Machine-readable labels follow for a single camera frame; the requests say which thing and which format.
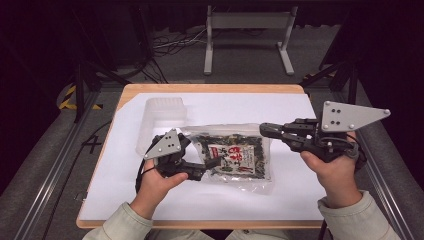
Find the sleeve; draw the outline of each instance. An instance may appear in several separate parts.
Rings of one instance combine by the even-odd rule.
[[[367,191],[362,191],[361,201],[352,206],[331,209],[327,198],[322,198],[318,208],[334,239],[400,239]]]
[[[151,228],[151,220],[140,217],[128,203],[123,203],[103,226],[88,232],[83,240],[139,240],[144,239]]]

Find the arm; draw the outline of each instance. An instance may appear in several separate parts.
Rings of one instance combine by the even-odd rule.
[[[153,166],[153,160],[148,160],[144,169],[150,169]],[[156,207],[169,190],[187,178],[186,173],[163,178],[155,169],[146,172],[135,199],[130,204],[122,204],[102,227],[91,230],[85,235],[84,240],[144,239],[152,227],[151,219]]]
[[[354,160],[341,156],[325,163],[310,152],[301,157],[325,189],[318,205],[335,239],[399,239],[372,196],[358,190]]]

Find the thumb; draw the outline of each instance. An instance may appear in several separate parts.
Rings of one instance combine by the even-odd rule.
[[[303,159],[303,161],[305,161],[306,165],[314,172],[318,172],[325,165],[325,163],[321,159],[319,159],[317,156],[308,151],[301,152],[300,157]]]
[[[178,173],[172,177],[166,178],[166,185],[168,189],[172,189],[178,185],[180,185],[184,180],[188,178],[187,173]]]

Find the silver mounting bracket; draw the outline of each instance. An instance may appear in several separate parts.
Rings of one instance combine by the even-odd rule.
[[[389,109],[326,101],[322,110],[321,130],[323,132],[355,131],[388,116],[390,116]]]
[[[177,130],[171,129],[165,133],[159,142],[156,143],[145,155],[144,160],[157,159],[162,156],[170,155],[181,151],[181,144],[178,138]]]

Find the white paper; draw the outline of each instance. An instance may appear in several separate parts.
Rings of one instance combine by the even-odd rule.
[[[80,220],[106,220],[123,202],[135,197],[135,179],[141,157],[136,143],[150,98],[181,97],[187,108],[187,126],[293,122],[315,118],[305,94],[270,93],[142,93],[116,114],[107,145],[93,176]],[[164,134],[170,128],[155,128]],[[187,148],[184,159],[197,158]],[[299,153],[279,140],[271,143],[274,187],[269,195],[243,192],[231,186],[185,181],[172,189],[153,216],[155,220],[321,220],[316,201],[325,195],[315,173]]]

